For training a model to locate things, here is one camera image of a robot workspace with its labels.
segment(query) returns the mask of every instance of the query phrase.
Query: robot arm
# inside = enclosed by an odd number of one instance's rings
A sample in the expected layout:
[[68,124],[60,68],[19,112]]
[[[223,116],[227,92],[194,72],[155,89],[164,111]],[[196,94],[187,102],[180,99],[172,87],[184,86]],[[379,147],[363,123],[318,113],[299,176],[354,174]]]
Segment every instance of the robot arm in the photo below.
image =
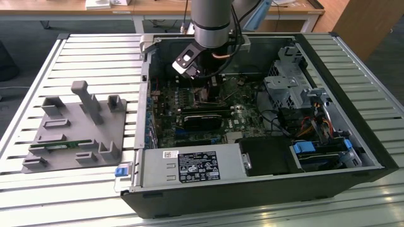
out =
[[[256,9],[244,29],[256,30],[266,18],[271,2],[272,0],[259,0],[255,3],[246,13],[248,15]],[[183,76],[192,79],[210,78],[230,65],[244,43],[234,5],[240,8],[246,7],[246,3],[244,0],[236,0],[235,3],[234,0],[192,0],[191,19],[195,25],[195,42],[188,45],[172,64]],[[235,26],[232,34],[230,34],[231,18],[234,18]],[[235,46],[232,53],[228,53],[230,46]]]

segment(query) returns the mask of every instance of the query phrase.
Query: power supply label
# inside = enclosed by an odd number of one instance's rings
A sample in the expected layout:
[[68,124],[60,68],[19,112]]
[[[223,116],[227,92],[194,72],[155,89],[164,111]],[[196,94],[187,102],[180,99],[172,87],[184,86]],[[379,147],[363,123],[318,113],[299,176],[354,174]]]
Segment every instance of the power supply label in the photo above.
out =
[[191,183],[220,180],[216,151],[179,154],[179,181]]

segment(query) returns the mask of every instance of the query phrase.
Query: desk leg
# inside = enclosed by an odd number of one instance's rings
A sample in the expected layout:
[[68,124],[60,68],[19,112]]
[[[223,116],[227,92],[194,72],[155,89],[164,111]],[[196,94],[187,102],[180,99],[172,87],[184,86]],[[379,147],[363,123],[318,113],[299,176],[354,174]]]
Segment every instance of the desk leg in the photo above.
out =
[[143,34],[144,33],[143,16],[134,16],[132,20],[134,20],[134,24],[135,24],[136,33]]
[[40,21],[40,24],[43,25],[43,28],[44,28],[44,29],[50,29],[50,28],[51,28],[51,26],[50,26],[50,21],[48,21],[48,20],[42,20],[42,21]]
[[312,32],[319,16],[319,14],[310,15],[310,18],[306,20],[304,25],[302,27],[302,32]]

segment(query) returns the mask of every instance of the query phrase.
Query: sticker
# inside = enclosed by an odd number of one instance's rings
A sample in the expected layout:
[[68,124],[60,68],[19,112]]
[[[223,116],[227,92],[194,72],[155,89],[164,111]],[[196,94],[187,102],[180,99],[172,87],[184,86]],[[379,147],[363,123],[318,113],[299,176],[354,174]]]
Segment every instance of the sticker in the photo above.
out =
[[131,11],[112,11],[112,13],[131,14]]
[[179,156],[178,150],[164,151],[163,152],[163,158],[172,158]]
[[50,147],[47,147],[47,149],[50,149],[50,150],[55,150],[55,149],[67,149],[67,148],[68,148],[67,145],[56,145],[56,146],[50,146]]
[[179,154],[179,181],[191,183],[220,180],[216,151]]

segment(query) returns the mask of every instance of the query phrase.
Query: metal slatted table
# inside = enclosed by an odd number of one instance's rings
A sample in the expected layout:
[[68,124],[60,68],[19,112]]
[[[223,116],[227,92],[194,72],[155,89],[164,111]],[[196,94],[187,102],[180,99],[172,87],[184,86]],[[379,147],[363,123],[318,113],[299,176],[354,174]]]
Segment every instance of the metal slatted table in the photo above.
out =
[[[339,37],[307,39],[356,108],[392,154],[400,170],[331,199],[276,204],[166,219],[142,219],[115,190],[115,167],[22,174],[44,97],[78,102],[71,83],[86,79],[98,100],[128,100],[123,162],[134,160],[142,71],[138,34],[71,35],[58,40],[0,142],[2,226],[392,226],[404,225],[404,112]],[[310,70],[318,86],[319,77]]]

